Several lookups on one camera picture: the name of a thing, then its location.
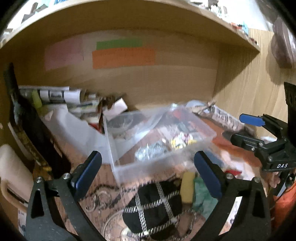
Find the pink sticky note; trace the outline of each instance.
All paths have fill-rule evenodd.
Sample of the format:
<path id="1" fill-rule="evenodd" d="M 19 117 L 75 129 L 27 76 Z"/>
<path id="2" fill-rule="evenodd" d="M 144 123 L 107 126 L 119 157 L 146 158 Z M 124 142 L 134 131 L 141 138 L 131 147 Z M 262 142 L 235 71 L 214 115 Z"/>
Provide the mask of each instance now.
<path id="1" fill-rule="evenodd" d="M 82 61 L 82 36 L 75 36 L 45 48 L 44 67 L 46 71 Z"/>

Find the wooden shelf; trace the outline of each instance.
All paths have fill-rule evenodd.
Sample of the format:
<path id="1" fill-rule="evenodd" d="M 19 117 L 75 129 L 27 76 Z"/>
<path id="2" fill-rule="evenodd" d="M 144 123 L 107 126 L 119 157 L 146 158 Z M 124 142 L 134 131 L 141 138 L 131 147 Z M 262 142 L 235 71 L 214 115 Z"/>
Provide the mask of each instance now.
<path id="1" fill-rule="evenodd" d="M 7 56 L 24 46 L 50 44 L 77 34 L 122 28 L 179 32 L 260 51 L 212 12 L 182 0 L 68 0 L 26 20 L 8 36 L 0 54 Z"/>

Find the metal screw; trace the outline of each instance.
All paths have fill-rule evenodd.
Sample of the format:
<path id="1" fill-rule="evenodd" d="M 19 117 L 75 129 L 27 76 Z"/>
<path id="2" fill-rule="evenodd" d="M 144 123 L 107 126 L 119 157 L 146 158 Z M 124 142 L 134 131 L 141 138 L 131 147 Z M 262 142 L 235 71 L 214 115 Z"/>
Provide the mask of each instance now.
<path id="1" fill-rule="evenodd" d="M 36 182 L 37 182 L 37 183 L 42 182 L 42 177 L 37 177 Z"/>
<path id="2" fill-rule="evenodd" d="M 65 173 L 65 174 L 63 175 L 63 178 L 66 180 L 66 179 L 69 179 L 70 176 L 71 176 L 70 173 Z"/>
<path id="3" fill-rule="evenodd" d="M 260 182 L 261 182 L 261 179 L 260 179 L 259 177 L 254 177 L 254 181 L 255 181 L 256 183 L 260 183 Z"/>
<path id="4" fill-rule="evenodd" d="M 231 173 L 227 173 L 226 174 L 226 178 L 229 179 L 229 180 L 231 180 L 231 179 L 233 179 L 233 175 Z"/>

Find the orange sticky note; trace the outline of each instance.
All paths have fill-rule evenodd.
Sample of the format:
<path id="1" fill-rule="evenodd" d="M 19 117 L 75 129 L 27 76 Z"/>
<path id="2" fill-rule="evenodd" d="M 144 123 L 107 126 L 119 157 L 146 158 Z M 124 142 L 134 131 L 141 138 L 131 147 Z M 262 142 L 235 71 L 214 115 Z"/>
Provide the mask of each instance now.
<path id="1" fill-rule="evenodd" d="M 94 69 L 155 65 L 155 50 L 144 47 L 96 50 L 92 57 Z"/>

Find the black fabric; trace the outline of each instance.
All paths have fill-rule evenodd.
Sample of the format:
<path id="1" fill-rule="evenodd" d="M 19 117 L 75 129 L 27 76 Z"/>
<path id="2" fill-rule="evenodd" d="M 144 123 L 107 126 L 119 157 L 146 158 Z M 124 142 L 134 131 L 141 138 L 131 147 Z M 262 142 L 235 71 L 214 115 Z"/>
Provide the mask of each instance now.
<path id="1" fill-rule="evenodd" d="M 165 196 L 168 196 L 170 193 L 177 190 L 177 187 L 173 183 L 168 181 L 160 182 L 160 185 Z M 150 204 L 160 199 L 157 187 L 154 183 L 147 184 L 139 188 L 138 194 L 141 205 Z M 126 207 L 136 206 L 135 199 L 136 198 L 134 196 Z M 180 195 L 172 197 L 168 202 L 174 216 L 177 216 L 182 212 L 182 201 Z M 139 212 L 136 211 L 134 213 L 123 213 L 122 216 L 125 224 L 133 233 L 142 232 Z M 167 221 L 169 221 L 169 217 L 164 204 L 161 204 L 158 207 L 144 210 L 144 217 L 146 220 L 147 230 L 165 224 Z M 155 240 L 164 240 L 173 235 L 175 231 L 176 229 L 174 225 L 170 225 L 163 231 L 151 235 L 151 238 Z"/>

